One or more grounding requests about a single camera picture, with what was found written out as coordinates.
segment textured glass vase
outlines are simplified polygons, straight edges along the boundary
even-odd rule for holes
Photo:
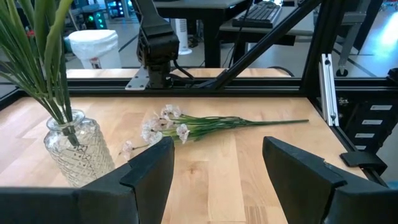
[[[73,110],[72,116],[73,121],[63,125],[50,118],[44,144],[69,184],[82,187],[111,172],[114,163],[98,123],[80,110]]]

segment white trash can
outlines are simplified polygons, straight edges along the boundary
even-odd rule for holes
[[[81,30],[71,33],[69,39],[85,69],[122,67],[115,30]]]

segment floor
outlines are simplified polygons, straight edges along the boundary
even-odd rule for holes
[[[140,63],[136,57],[137,34],[139,24],[129,21],[107,21],[108,29],[116,30],[119,36],[119,55],[121,65],[124,68],[139,67]],[[346,63],[346,69],[349,71],[349,77],[385,77],[390,68],[398,67],[398,12],[393,9],[380,12],[363,49],[358,52],[355,49],[351,51],[349,61]],[[304,70],[305,59],[308,54],[310,44],[308,42],[296,43],[292,47],[274,45],[254,63],[250,65],[253,68],[267,68],[270,66],[281,66],[289,69],[296,77],[301,77]],[[226,61],[231,44],[222,45],[221,63],[223,67],[228,66]],[[202,67],[204,66],[204,47],[202,43],[192,49],[189,55],[181,55],[178,62],[183,67]],[[335,44],[332,52],[334,71],[338,68],[339,53],[341,46]],[[76,57],[69,57],[67,68],[83,68],[81,62]],[[9,88],[0,86],[0,96],[8,92]],[[393,130],[391,136],[386,140],[384,146],[379,151],[379,156],[388,165],[388,170],[383,174],[385,181],[398,183],[398,128]]]

